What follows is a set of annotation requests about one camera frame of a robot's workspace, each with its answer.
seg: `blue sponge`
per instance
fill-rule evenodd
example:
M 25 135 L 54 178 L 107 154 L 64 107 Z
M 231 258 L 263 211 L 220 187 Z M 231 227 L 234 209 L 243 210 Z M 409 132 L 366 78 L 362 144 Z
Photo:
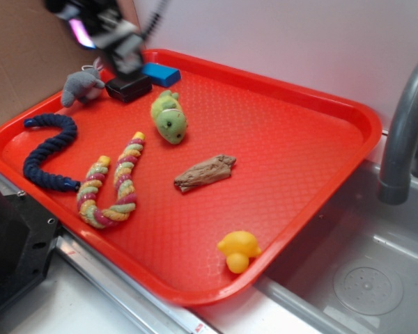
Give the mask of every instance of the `blue sponge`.
M 142 68 L 142 72 L 152 79 L 152 84 L 163 87 L 170 87 L 181 79 L 180 71 L 176 68 L 155 63 L 145 64 Z

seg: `navy rope toy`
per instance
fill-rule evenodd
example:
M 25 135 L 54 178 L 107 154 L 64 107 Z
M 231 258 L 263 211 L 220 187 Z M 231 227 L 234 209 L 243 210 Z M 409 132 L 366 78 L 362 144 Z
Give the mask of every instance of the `navy rope toy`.
M 76 139 L 77 126 L 75 121 L 69 116 L 44 113 L 33 118 L 27 118 L 23 125 L 25 127 L 60 127 L 62 129 L 60 134 L 48 138 L 29 154 L 23 165 L 24 176 L 42 188 L 57 191 L 77 191 L 81 182 L 62 175 L 46 173 L 40 169 L 41 163 L 49 155 L 61 151 Z

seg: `braided rope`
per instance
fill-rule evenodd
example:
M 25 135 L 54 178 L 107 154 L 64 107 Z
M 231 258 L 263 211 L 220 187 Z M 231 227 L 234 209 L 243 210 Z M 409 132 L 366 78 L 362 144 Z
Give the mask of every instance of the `braided rope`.
M 94 228 L 107 228 L 126 221 L 130 212 L 136 208 L 136 190 L 132 181 L 132 170 L 141 156 L 145 136 L 137 132 L 125 147 L 124 152 L 116 162 L 113 185 L 117 191 L 117 201 L 108 209 L 100 210 L 96 206 L 96 196 L 105 180 L 110 165 L 110 158 L 101 156 L 86 174 L 77 193 L 77 210 L 81 219 Z
M 75 121 L 65 115 L 44 113 L 24 120 L 25 127 L 60 127 L 62 132 L 41 143 L 25 159 L 23 165 L 24 176 L 42 188 L 57 191 L 77 191 L 80 182 L 62 175 L 50 174 L 40 169 L 41 163 L 49 155 L 59 152 L 69 146 L 77 137 Z

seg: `piece of wood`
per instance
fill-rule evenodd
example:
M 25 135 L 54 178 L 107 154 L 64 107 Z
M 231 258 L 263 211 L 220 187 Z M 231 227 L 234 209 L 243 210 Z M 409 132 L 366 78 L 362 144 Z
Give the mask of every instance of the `piece of wood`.
M 175 178 L 175 185 L 181 191 L 195 189 L 198 186 L 211 184 L 231 176 L 231 168 L 237 159 L 220 154 L 209 160 L 196 164 Z

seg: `red tray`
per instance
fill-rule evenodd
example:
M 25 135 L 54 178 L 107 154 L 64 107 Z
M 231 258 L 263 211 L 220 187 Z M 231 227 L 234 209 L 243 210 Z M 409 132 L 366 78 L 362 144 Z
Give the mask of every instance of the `red tray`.
M 162 139 L 150 119 L 164 88 L 129 104 L 103 92 L 69 109 L 58 93 L 0 127 L 0 172 L 154 294 L 181 305 L 214 303 L 258 278 L 378 142 L 380 121 L 356 102 L 191 56 L 150 50 L 145 57 L 180 70 L 171 87 L 189 124 L 180 145 Z M 100 155 L 116 161 L 136 131 L 146 135 L 129 220 L 95 230 L 79 219 L 74 193 L 40 189 L 23 177 L 25 157 L 59 132 L 25 129 L 23 120 L 47 112 L 73 117 L 79 134 L 42 169 L 76 180 Z M 175 176 L 220 153 L 237 158 L 230 178 L 184 194 L 173 185 Z M 107 180 L 98 206 L 115 197 Z M 255 234 L 263 250 L 241 275 L 226 268 L 216 247 L 234 230 Z

